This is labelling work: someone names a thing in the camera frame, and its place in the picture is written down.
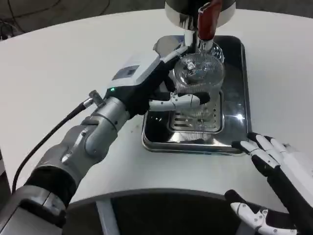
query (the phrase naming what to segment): table leg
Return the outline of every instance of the table leg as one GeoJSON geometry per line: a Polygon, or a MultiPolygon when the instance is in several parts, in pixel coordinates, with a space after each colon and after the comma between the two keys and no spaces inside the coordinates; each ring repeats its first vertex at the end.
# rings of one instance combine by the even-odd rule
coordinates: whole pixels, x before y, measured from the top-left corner
{"type": "Polygon", "coordinates": [[[120,235],[110,199],[96,202],[104,235],[120,235]]]}

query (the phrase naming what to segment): robot finger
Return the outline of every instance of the robot finger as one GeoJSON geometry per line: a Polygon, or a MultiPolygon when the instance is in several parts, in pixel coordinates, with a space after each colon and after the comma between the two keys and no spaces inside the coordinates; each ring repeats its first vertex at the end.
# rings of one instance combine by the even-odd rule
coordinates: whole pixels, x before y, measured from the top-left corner
{"type": "Polygon", "coordinates": [[[273,169],[279,165],[279,163],[264,150],[246,141],[235,141],[231,146],[249,154],[257,170],[265,177],[269,176],[273,169]]]}
{"type": "Polygon", "coordinates": [[[239,149],[245,153],[247,153],[248,155],[256,150],[259,149],[258,147],[254,146],[253,144],[247,142],[247,141],[234,141],[231,146],[233,148],[239,149]]]}
{"type": "Polygon", "coordinates": [[[273,137],[269,137],[269,136],[264,136],[273,146],[274,148],[282,153],[282,152],[287,152],[286,147],[280,143],[277,139],[273,138],[273,137]]]}
{"type": "Polygon", "coordinates": [[[268,138],[258,134],[258,133],[254,133],[254,132],[250,132],[248,133],[247,137],[256,142],[258,144],[258,146],[263,149],[264,151],[266,151],[266,153],[268,155],[270,155],[273,159],[275,159],[279,164],[281,164],[283,162],[283,154],[280,153],[280,151],[278,151],[273,144],[268,140],[268,138]]]}
{"type": "Polygon", "coordinates": [[[260,207],[247,203],[236,191],[229,190],[224,194],[226,201],[230,204],[236,215],[253,229],[262,226],[263,216],[260,207]]]}

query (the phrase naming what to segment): robotic arm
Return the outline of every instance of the robotic arm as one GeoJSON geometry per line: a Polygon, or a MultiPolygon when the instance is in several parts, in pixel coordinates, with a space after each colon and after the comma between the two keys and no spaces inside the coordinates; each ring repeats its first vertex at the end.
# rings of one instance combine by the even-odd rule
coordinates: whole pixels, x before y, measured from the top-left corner
{"type": "Polygon", "coordinates": [[[13,193],[0,213],[0,234],[61,234],[66,208],[80,181],[105,158],[127,120],[148,109],[168,111],[208,102],[208,96],[177,94],[175,98],[172,92],[163,95],[163,100],[151,100],[188,49],[181,47],[165,58],[155,51],[134,56],[114,76],[104,99],[96,91],[91,92],[82,105],[86,108],[95,103],[97,109],[50,148],[25,185],[13,193]]]}
{"type": "Polygon", "coordinates": [[[313,234],[313,160],[272,137],[257,133],[249,133],[247,137],[256,144],[240,141],[234,142],[233,147],[251,156],[253,164],[267,178],[289,214],[251,205],[230,190],[225,198],[232,209],[241,220],[263,235],[313,234]],[[275,225],[269,216],[287,223],[275,225]]]}

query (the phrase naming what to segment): red handle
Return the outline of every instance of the red handle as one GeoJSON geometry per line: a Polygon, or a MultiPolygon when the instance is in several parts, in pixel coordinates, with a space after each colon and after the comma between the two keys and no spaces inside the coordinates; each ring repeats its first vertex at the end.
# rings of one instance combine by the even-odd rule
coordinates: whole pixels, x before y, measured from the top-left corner
{"type": "Polygon", "coordinates": [[[202,40],[214,38],[217,21],[222,9],[222,0],[212,0],[199,8],[198,37],[202,40]]]}

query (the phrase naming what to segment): black cable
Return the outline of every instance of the black cable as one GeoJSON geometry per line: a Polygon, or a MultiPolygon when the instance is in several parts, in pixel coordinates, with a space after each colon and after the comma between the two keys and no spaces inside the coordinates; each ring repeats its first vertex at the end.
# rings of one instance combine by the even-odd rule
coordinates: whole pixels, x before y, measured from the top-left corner
{"type": "Polygon", "coordinates": [[[9,10],[10,10],[10,13],[11,13],[11,17],[12,17],[12,20],[13,22],[15,23],[15,25],[20,29],[21,32],[25,33],[25,31],[21,28],[21,26],[19,25],[19,23],[16,21],[15,19],[15,16],[14,16],[14,13],[13,13],[13,10],[12,10],[12,6],[11,6],[11,3],[10,3],[10,0],[7,0],[7,3],[8,3],[8,6],[9,6],[9,10]]]}
{"type": "Polygon", "coordinates": [[[35,11],[30,11],[30,12],[26,12],[20,15],[15,16],[15,18],[20,18],[20,17],[25,17],[25,16],[29,16],[29,15],[33,15],[33,14],[37,14],[37,13],[41,13],[47,10],[50,10],[51,8],[57,6],[62,0],[57,0],[55,3],[53,3],[51,6],[40,9],[40,10],[35,10],[35,11]]]}
{"type": "Polygon", "coordinates": [[[10,26],[10,29],[11,29],[11,36],[14,37],[14,30],[13,30],[13,27],[11,25],[10,26]]]}
{"type": "Polygon", "coordinates": [[[100,12],[99,16],[103,15],[103,14],[106,12],[106,10],[107,10],[108,7],[110,6],[110,4],[111,4],[111,0],[108,0],[108,4],[107,4],[106,7],[100,12]]]}
{"type": "Polygon", "coordinates": [[[80,103],[69,115],[67,115],[59,124],[57,124],[34,148],[30,151],[30,153],[26,156],[26,158],[22,161],[21,165],[17,169],[13,184],[12,184],[12,194],[16,191],[16,184],[19,179],[19,175],[26,165],[28,160],[36,153],[36,151],[57,131],[59,130],[67,121],[71,120],[73,117],[78,115],[81,111],[85,110],[86,107],[83,103],[80,103]]]}

